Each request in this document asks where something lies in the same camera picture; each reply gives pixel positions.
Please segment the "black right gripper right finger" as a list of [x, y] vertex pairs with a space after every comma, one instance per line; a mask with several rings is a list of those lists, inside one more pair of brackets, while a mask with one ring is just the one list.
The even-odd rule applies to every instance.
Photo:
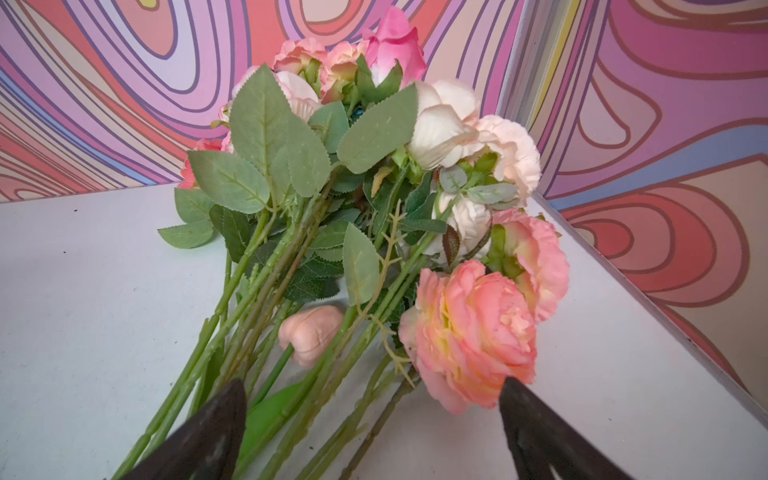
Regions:
[[499, 412], [520, 479], [629, 477], [514, 377], [504, 382]]

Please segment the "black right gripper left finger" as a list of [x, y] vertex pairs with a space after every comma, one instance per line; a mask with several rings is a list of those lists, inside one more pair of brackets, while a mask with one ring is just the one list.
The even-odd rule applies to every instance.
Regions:
[[231, 480], [244, 438], [246, 413], [244, 384], [234, 379], [122, 477]]

